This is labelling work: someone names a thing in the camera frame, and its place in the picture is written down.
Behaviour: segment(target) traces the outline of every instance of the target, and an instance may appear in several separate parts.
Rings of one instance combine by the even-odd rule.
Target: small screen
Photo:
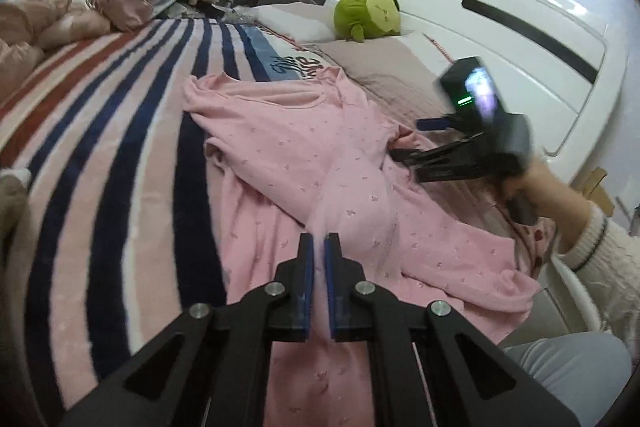
[[[458,106],[474,103],[484,121],[492,121],[498,109],[494,83],[485,68],[476,68],[465,80],[465,88],[469,96],[458,100]]]

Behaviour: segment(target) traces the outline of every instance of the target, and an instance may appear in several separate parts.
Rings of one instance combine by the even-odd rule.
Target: pink floral fabric
[[[184,96],[209,134],[211,167],[225,174],[228,301],[271,280],[296,255],[300,232],[316,242],[312,338],[274,346],[266,425],[374,424],[366,347],[329,336],[329,232],[368,280],[418,305],[446,300],[494,342],[527,317],[540,287],[516,269],[513,240],[458,221],[415,184],[387,150],[433,144],[380,113],[341,69],[265,84],[191,77]]]

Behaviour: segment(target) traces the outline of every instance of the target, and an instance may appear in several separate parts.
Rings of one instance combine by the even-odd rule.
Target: knit sweater
[[[603,320],[640,359],[640,241],[591,205],[589,224],[561,255],[587,288]]]

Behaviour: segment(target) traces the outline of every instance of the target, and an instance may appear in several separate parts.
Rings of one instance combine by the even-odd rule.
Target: hand
[[[507,178],[500,187],[500,197],[503,200],[510,200],[518,192],[524,193],[542,217],[551,217],[553,214],[553,200],[560,192],[571,190],[564,185],[549,170],[542,160],[534,159],[527,171],[520,177]]]
[[[562,235],[562,250],[578,241],[591,218],[591,203],[562,183],[538,159],[532,161],[524,175],[503,181],[500,189],[505,200],[522,191],[538,215],[553,219]]]

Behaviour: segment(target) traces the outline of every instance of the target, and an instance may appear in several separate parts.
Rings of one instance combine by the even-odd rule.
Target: grey pants
[[[631,356],[608,333],[575,333],[504,352],[538,380],[580,420],[594,427],[631,376]]]

